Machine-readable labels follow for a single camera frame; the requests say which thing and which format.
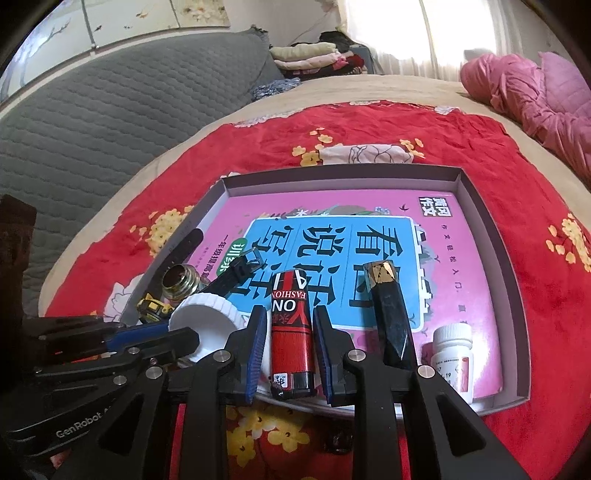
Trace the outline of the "white plastic jar lid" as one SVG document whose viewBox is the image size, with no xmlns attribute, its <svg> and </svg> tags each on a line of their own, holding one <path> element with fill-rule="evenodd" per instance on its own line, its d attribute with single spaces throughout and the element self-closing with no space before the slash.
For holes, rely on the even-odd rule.
<svg viewBox="0 0 591 480">
<path fill-rule="evenodd" d="M 249 317 L 249 313 L 240 312 L 230 301 L 218 295 L 197 293 L 185 298 L 172 312 L 168 329 L 190 328 L 197 332 L 199 343 L 179 364 L 182 367 L 192 366 L 224 347 L 231 333 L 245 329 Z"/>
</svg>

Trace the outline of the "black yellow wrist watch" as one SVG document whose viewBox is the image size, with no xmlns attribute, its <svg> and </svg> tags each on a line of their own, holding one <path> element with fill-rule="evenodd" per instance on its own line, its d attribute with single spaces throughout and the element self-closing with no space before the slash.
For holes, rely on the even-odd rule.
<svg viewBox="0 0 591 480">
<path fill-rule="evenodd" d="M 204 240 L 204 232 L 198 228 L 191 230 L 189 234 L 169 251 L 164 260 L 148 277 L 147 286 L 140 290 L 140 296 L 134 307 L 134 313 L 140 323 L 155 323 L 170 319 L 172 311 L 177 305 L 172 306 L 163 297 L 161 287 L 162 277 L 172 265 L 189 264 L 189 256 L 202 240 Z M 254 272 L 262 269 L 263 266 L 263 257 L 260 255 L 259 250 L 253 247 L 233 257 L 228 267 L 221 274 L 218 274 L 214 280 L 209 279 L 207 273 L 199 273 L 197 270 L 202 277 L 206 277 L 209 281 L 207 287 L 198 293 L 204 292 L 228 297 L 233 289 L 242 286 Z"/>
</svg>

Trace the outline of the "brass threaded pipe fitting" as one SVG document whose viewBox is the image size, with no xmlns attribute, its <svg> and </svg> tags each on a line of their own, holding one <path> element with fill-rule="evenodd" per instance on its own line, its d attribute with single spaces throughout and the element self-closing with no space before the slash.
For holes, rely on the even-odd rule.
<svg viewBox="0 0 591 480">
<path fill-rule="evenodd" d="M 161 280 L 162 295 L 172 306 L 207 287 L 209 281 L 189 264 L 172 265 Z"/>
</svg>

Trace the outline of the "white pill bottle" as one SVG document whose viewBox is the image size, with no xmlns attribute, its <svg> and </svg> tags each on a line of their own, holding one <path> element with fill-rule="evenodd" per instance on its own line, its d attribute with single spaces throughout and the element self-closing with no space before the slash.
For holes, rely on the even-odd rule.
<svg viewBox="0 0 591 480">
<path fill-rule="evenodd" d="M 431 366 L 468 403 L 474 398 L 473 330 L 467 323 L 438 328 L 433 336 Z"/>
</svg>

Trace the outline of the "red fashion lighter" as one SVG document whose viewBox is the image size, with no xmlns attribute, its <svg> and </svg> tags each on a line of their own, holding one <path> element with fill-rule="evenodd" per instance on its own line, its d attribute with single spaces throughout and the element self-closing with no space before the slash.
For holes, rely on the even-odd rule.
<svg viewBox="0 0 591 480">
<path fill-rule="evenodd" d="M 308 277 L 277 273 L 271 293 L 270 390 L 277 400 L 315 396 L 315 356 Z"/>
</svg>

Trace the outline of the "grey cardboard box tray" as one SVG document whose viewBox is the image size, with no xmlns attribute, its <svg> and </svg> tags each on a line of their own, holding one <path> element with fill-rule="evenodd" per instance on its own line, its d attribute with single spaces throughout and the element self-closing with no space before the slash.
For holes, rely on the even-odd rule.
<svg viewBox="0 0 591 480">
<path fill-rule="evenodd" d="M 481 195 L 456 167 L 338 165 L 278 170 L 218 181 L 174 231 L 128 294 L 120 319 L 134 325 L 138 302 L 161 297 L 177 263 L 214 279 L 242 254 L 263 267 L 229 295 L 242 314 L 269 305 L 273 277 L 301 269 L 311 306 L 359 348 L 377 344 L 363 267 L 394 263 L 417 355 L 428 361 L 434 332 L 473 330 L 474 409 L 506 410 L 531 396 L 528 329 L 516 275 Z"/>
</svg>

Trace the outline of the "pink Chinese workbook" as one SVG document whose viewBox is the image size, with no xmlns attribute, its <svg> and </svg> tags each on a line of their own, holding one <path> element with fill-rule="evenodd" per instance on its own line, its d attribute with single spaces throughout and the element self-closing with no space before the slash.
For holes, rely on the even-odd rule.
<svg viewBox="0 0 591 480">
<path fill-rule="evenodd" d="M 324 305 L 356 345 L 374 347 L 376 322 L 363 266 L 397 268 L 417 354 L 431 356 L 436 329 L 473 330 L 474 394 L 503 387 L 493 302 L 472 231 L 456 196 L 443 191 L 325 190 L 233 196 L 215 213 L 190 263 L 214 278 L 256 247 L 266 265 L 231 294 L 240 311 L 270 301 L 278 272 L 304 270 L 311 305 Z"/>
</svg>

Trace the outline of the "grey quilted headboard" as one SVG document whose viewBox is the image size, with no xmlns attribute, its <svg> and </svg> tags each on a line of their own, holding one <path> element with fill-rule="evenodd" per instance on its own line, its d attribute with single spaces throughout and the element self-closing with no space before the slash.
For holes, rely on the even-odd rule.
<svg viewBox="0 0 591 480">
<path fill-rule="evenodd" d="M 7 112 L 1 190 L 37 211 L 26 313 L 67 245 L 130 178 L 279 78 L 264 30 L 187 34 L 87 62 Z"/>
</svg>

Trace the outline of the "red floral blanket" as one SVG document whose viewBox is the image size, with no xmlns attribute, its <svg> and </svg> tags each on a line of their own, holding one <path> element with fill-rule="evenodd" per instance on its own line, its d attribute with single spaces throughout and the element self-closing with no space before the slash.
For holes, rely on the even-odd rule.
<svg viewBox="0 0 591 480">
<path fill-rule="evenodd" d="M 113 229 L 73 265 L 48 311 L 103 313 L 115 286 L 156 253 L 148 236 L 168 211 L 184 214 L 221 175 L 318 165 L 335 144 L 414 149 L 423 164 L 462 168 L 491 212 L 523 297 L 532 397 L 487 425 L 531 477 L 555 477 L 590 423 L 590 234 L 505 127 L 488 116 L 392 103 L 332 104 L 226 124 L 133 196 Z"/>
</svg>

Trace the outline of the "blue patterned cloth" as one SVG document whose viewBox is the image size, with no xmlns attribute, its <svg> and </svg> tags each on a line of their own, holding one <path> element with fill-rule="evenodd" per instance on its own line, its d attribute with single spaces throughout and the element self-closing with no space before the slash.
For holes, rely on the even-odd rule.
<svg viewBox="0 0 591 480">
<path fill-rule="evenodd" d="M 293 90 L 301 85 L 301 80 L 298 78 L 273 80 L 270 83 L 256 86 L 252 89 L 252 101 L 259 101 L 260 99 L 279 95 L 281 93 Z"/>
</svg>

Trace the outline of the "folded clothes stack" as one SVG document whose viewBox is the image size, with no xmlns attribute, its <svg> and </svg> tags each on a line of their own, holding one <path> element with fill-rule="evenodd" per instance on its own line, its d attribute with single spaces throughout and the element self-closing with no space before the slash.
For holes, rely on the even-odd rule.
<svg viewBox="0 0 591 480">
<path fill-rule="evenodd" d="M 370 49 L 337 30 L 322 32 L 315 43 L 273 46 L 270 48 L 270 55 L 287 79 L 304 81 L 375 73 Z"/>
</svg>

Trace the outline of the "beige bed sheet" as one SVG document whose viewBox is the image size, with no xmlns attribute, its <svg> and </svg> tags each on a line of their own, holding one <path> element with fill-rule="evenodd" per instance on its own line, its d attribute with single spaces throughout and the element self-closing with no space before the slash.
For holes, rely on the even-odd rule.
<svg viewBox="0 0 591 480">
<path fill-rule="evenodd" d="M 518 124 L 469 97 L 461 83 L 397 75 L 356 75 L 317 79 L 305 82 L 304 85 L 287 93 L 250 103 L 235 113 L 208 124 L 197 134 L 153 159 L 137 172 L 78 232 L 55 262 L 40 290 L 38 312 L 46 313 L 78 256 L 112 230 L 126 206 L 175 163 L 187 149 L 221 125 L 322 104 L 374 100 L 457 107 L 466 113 L 489 116 L 501 122 L 518 144 L 522 154 L 553 185 L 569 210 L 585 227 L 590 226 L 590 191 L 572 170 L 528 137 Z"/>
</svg>

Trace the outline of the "pink quilted duvet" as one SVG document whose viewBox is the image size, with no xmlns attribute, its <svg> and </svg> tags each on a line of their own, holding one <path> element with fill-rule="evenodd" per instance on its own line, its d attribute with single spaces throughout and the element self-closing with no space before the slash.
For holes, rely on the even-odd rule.
<svg viewBox="0 0 591 480">
<path fill-rule="evenodd" d="M 522 126 L 590 184 L 590 88 L 569 60 L 541 52 L 541 63 L 517 54 L 483 54 L 464 64 L 468 94 Z"/>
</svg>

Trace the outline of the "white window curtain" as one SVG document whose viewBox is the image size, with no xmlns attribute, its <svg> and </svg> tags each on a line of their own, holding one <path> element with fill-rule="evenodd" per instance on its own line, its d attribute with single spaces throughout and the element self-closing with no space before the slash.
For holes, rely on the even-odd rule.
<svg viewBox="0 0 591 480">
<path fill-rule="evenodd" d="M 469 56 L 510 52 L 499 1 L 349 0 L 339 15 L 381 74 L 457 81 Z"/>
</svg>

